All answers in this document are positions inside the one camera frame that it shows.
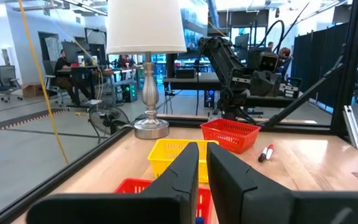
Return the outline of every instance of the plastic basket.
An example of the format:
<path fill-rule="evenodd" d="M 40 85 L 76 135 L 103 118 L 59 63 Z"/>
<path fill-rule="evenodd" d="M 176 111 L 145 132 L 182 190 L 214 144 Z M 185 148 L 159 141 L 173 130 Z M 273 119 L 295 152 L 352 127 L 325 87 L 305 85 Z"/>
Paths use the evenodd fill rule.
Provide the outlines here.
<path fill-rule="evenodd" d="M 121 182 L 118 188 L 114 191 L 115 194 L 138 194 L 141 193 L 152 183 L 151 180 L 128 178 Z M 198 189 L 197 200 L 197 217 L 203 217 L 204 223 L 211 222 L 212 212 L 212 196 L 209 189 Z"/>
<path fill-rule="evenodd" d="M 205 140 L 216 140 L 229 151 L 243 153 L 255 144 L 260 127 L 220 118 L 202 124 L 201 129 Z"/>
<path fill-rule="evenodd" d="M 159 139 L 155 143 L 152 151 L 148 156 L 155 178 L 159 177 L 175 158 L 185 149 L 189 142 L 196 142 L 198 145 L 198 182 L 208 183 L 208 168 L 206 166 L 206 144 L 205 140 L 181 140 L 181 139 Z"/>

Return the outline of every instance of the electric fan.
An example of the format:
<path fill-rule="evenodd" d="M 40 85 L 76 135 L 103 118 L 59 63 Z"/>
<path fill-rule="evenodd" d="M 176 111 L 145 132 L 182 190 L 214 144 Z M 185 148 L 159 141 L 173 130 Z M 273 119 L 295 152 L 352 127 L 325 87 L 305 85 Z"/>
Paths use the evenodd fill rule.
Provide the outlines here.
<path fill-rule="evenodd" d="M 112 135 L 125 126 L 133 127 L 129 124 L 129 119 L 125 112 L 110 104 L 100 103 L 94 105 L 89 109 L 88 113 L 89 122 L 94 129 L 104 134 Z"/>

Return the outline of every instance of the white lampshade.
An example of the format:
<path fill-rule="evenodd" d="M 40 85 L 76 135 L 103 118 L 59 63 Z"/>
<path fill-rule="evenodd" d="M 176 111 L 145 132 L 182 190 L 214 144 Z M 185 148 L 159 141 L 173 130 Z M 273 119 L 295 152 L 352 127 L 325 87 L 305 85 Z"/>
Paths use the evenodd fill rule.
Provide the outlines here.
<path fill-rule="evenodd" d="M 109 0 L 107 54 L 186 52 L 179 0 Z"/>

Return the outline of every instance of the lamp stand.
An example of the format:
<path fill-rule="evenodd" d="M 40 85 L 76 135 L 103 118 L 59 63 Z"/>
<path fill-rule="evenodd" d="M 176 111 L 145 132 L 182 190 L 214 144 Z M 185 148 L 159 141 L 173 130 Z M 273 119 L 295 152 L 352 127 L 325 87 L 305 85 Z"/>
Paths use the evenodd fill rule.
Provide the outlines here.
<path fill-rule="evenodd" d="M 144 87 L 142 101 L 146 105 L 146 118 L 135 123 L 135 136 L 140 139 L 158 139 L 169 134 L 168 122 L 157 119 L 158 90 L 154 81 L 154 63 L 151 62 L 151 52 L 146 52 Z"/>

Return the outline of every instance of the table lamp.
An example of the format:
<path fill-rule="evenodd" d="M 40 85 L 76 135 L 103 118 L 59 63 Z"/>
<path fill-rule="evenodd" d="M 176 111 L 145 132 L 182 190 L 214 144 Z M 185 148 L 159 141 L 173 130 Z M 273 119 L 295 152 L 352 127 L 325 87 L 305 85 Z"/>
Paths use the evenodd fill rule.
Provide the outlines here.
<path fill-rule="evenodd" d="M 135 136 L 157 139 L 169 134 L 168 122 L 157 119 L 158 90 L 152 54 L 186 52 L 179 0 L 109 0 L 107 54 L 145 54 L 142 101 L 145 119 L 135 123 Z"/>

